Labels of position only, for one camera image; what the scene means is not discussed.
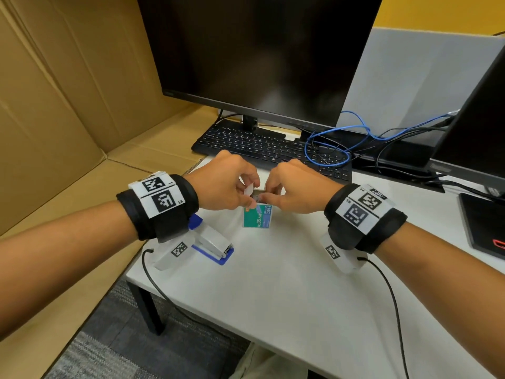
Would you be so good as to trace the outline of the person's right hand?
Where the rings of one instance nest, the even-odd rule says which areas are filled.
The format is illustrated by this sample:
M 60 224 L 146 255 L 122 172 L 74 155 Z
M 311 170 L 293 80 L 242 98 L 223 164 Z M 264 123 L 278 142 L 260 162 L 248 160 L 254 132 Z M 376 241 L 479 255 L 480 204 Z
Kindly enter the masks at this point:
M 331 198 L 344 185 L 312 170 L 297 159 L 274 167 L 265 184 L 265 192 L 283 195 L 283 203 L 275 207 L 297 214 L 324 211 Z

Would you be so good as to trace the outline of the person's left hand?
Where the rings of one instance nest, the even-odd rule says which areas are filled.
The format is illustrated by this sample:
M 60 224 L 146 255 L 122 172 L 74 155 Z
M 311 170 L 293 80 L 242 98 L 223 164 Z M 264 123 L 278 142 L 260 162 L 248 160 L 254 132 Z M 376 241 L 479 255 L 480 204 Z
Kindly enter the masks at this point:
M 240 155 L 220 151 L 206 165 L 184 175 L 195 190 L 199 207 L 205 210 L 232 210 L 232 197 L 250 186 L 260 186 L 256 167 Z

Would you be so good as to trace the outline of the green and blue staple box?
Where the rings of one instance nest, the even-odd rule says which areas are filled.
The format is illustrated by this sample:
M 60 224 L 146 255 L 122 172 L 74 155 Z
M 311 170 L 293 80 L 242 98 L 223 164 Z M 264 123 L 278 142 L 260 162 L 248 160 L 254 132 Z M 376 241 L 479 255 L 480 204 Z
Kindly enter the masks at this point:
M 252 191 L 250 196 L 256 201 L 256 207 L 243 208 L 243 228 L 268 229 L 270 227 L 273 206 L 260 202 L 259 195 L 263 192 L 260 189 Z

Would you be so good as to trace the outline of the person's left forearm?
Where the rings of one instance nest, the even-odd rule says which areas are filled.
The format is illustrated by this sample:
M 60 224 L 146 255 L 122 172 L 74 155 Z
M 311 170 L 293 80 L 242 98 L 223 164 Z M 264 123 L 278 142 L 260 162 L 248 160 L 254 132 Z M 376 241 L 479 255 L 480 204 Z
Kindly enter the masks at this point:
M 118 201 L 0 240 L 0 341 L 137 240 L 137 231 Z

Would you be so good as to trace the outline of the person's right forearm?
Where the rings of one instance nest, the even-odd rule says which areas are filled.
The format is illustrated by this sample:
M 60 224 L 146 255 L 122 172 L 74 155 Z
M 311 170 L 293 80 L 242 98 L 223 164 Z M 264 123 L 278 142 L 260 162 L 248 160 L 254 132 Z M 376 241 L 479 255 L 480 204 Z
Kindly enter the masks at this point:
M 464 350 L 505 379 L 505 274 L 408 222 L 374 254 Z

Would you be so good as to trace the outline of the white and blue stapler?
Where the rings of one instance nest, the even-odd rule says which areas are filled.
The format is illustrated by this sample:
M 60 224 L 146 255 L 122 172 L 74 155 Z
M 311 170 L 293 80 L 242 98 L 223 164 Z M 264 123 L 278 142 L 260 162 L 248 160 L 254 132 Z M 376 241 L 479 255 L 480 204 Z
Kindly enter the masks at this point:
M 234 252 L 234 246 L 216 229 L 198 216 L 190 217 L 188 229 L 194 241 L 191 247 L 220 266 L 225 265 Z

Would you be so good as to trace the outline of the black keyboard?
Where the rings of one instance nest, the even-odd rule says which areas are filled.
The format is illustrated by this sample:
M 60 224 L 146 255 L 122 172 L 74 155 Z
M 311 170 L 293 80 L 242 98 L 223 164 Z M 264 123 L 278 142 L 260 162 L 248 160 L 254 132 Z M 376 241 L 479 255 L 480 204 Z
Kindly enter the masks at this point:
M 224 119 L 214 123 L 192 145 L 191 150 L 206 156 L 216 156 L 227 150 L 243 157 L 257 168 L 271 170 L 281 162 L 297 159 L 314 171 L 338 183 L 352 183 L 351 163 L 336 145 L 314 139 L 289 140 L 286 134 L 256 128 L 249 131 L 239 122 Z

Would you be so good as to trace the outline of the black wristband with marker tags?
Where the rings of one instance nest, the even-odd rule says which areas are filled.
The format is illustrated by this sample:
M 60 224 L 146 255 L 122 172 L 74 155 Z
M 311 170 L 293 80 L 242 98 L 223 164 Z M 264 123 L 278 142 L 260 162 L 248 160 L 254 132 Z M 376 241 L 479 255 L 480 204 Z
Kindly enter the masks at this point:
M 368 184 L 345 185 L 331 197 L 323 213 L 337 248 L 368 254 L 407 222 L 407 215 L 391 199 Z
M 193 186 L 182 176 L 165 171 L 130 183 L 116 197 L 140 241 L 163 243 L 185 234 L 191 216 L 199 210 Z

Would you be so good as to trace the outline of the black table leg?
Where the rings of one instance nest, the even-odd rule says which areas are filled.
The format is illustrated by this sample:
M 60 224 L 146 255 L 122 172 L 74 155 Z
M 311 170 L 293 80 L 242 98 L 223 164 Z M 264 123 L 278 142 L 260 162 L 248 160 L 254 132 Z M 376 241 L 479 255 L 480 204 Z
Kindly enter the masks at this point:
M 165 326 L 158 314 L 151 293 L 129 281 L 126 283 L 148 330 L 156 336 L 160 336 L 163 333 Z

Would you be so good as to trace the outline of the large black computer monitor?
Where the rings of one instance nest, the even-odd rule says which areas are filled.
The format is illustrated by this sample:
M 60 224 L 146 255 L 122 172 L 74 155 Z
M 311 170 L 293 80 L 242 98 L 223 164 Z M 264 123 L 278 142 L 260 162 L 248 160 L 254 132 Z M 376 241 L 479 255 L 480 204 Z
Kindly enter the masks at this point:
M 137 0 L 163 95 L 337 125 L 382 0 Z

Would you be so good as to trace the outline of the person's beige trousers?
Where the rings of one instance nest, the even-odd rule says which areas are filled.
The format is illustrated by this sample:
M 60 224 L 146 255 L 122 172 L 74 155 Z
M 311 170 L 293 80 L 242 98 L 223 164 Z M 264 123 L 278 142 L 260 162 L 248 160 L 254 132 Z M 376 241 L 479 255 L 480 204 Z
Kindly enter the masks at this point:
M 229 379 L 307 379 L 308 369 L 251 342 Z

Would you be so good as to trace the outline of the white partition panel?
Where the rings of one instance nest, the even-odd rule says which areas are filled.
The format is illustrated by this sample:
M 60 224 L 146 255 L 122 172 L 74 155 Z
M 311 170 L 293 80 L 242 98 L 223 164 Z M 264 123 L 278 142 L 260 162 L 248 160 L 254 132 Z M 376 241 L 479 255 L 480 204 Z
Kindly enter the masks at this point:
M 504 46 L 505 35 L 373 28 L 342 110 L 376 135 L 454 112 Z

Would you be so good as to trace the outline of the black mouse pad red logo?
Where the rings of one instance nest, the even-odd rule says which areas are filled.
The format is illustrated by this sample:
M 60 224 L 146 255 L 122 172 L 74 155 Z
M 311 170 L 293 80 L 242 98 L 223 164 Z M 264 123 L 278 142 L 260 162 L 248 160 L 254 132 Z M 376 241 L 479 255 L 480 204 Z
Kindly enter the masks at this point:
M 505 261 L 505 203 L 460 193 L 458 204 L 470 246 Z

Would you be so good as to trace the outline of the black angled monitor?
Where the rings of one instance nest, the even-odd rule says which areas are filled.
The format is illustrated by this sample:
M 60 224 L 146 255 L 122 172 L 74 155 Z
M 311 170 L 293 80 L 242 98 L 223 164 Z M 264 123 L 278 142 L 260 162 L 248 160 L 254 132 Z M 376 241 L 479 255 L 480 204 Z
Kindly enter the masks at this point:
M 456 114 L 426 167 L 505 192 L 505 46 Z

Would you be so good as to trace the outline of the brown cardboard wall panel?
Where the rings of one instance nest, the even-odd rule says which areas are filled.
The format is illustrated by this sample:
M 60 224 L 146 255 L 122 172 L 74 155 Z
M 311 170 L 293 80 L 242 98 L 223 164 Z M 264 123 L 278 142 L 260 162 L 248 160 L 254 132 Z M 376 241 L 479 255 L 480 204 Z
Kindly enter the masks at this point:
M 189 107 L 162 95 L 137 0 L 0 0 L 0 235 Z

